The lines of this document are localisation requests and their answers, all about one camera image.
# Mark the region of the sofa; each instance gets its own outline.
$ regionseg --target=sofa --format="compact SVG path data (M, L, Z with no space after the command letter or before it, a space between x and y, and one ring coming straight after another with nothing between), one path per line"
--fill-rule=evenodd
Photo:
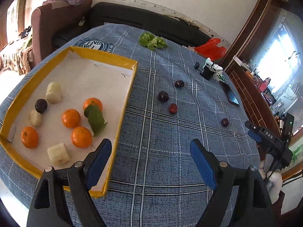
M34 10L32 67L71 39L104 23L126 24L144 29L179 45L197 47L210 37L186 21L171 18L149 10L115 3L99 2L91 8L92 0L70 6L67 2L53 1ZM85 16L83 25L79 25Z
M197 47L210 39L208 35L199 31L198 27L178 18L136 7L99 2L88 12L83 26L74 25L61 30L53 36L52 44L55 48L59 48L86 30L104 23L125 24L144 29L185 46Z
M58 0L33 11L31 26L34 61L31 62L31 69L55 50L52 37L60 30L78 24L91 8L91 3L92 0L84 0L79 5L72 6L67 1Z

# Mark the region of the black sofa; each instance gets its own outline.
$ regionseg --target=black sofa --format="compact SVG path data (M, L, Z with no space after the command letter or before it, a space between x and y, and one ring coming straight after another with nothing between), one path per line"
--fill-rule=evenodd
M74 37L105 22L125 24L150 31L179 45L197 47L206 43L210 37L199 31L198 27L183 20L174 19L149 10L114 3L99 2L85 17L83 26L74 24L52 37L54 48L60 48Z

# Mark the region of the cardboard tray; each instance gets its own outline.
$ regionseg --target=cardboard tray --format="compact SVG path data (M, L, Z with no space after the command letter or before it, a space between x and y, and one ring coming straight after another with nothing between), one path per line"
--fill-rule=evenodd
M90 194L104 196L110 180L110 173L116 155L120 130L126 104L131 92L137 70L137 61L115 54L80 48L68 47L46 63L22 88L9 107L0 131L0 143L8 155L24 170L40 178L47 166L55 169L68 168L76 161L83 161L89 152L94 151L104 138L112 142L112 154L104 171ZM59 82L62 100L58 104L48 103L42 114L42 125L36 128L39 145L27 149L21 142L21 132L30 126L28 116L37 99L45 98L50 82ZM81 126L93 134L87 118L83 114L83 103L96 97L103 103L105 129L88 148L77 148L71 142L72 129L66 128L61 115L67 109L76 109L81 114ZM47 148L64 142L70 161L56 166L47 155Z

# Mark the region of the baseboard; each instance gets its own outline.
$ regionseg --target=baseboard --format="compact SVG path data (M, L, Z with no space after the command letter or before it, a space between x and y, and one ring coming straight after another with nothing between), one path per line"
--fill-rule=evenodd
M204 32L206 35L208 36L214 36L214 38L220 38L221 39L221 43L219 44L219 46L224 46L226 49L229 49L229 47L231 46L231 44L225 40L223 37L221 37L220 35L218 35L217 33L215 33L212 29L208 28L207 26L201 24L200 22L187 17L184 14L181 14L177 11L174 11L172 9L166 8L164 6L155 4L155 3L151 3L151 2L147 2L147 1L143 1L143 0L93 0L92 5L94 6L96 3L98 2L109 2L109 3L116 3L116 4L121 4L121 5L126 5L126 6L132 6L132 7L137 7L137 8L142 8L142 9L146 9L155 13L160 13L172 18L181 18L183 20L186 20L188 23L198 26L200 31Z

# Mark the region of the blue plaid tablecloth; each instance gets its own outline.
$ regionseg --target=blue plaid tablecloth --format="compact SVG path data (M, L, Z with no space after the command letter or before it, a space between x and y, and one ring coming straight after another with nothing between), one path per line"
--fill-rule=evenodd
M106 24L87 31L58 49L36 66L0 106L0 127L5 113L23 85L51 58L68 46L89 47L138 61L137 75L125 112L119 148L105 198L93 199L108 227L194 226L202 215L212 191L203 182L189 151L198 138L219 160L247 168L259 165L254 140L247 135L248 120L239 94L224 74L241 107L230 104L218 82L207 81L194 69L205 59L167 41L167 48L150 51L138 44L143 30L127 25ZM185 87L176 89L174 82ZM158 93L169 93L167 103ZM178 113L170 115L170 103ZM221 125L223 118L229 126ZM0 146L0 177L27 207L37 179L21 169ZM222 222L226 226L236 201L234 188ZM81 226L72 197L66 200L75 226Z

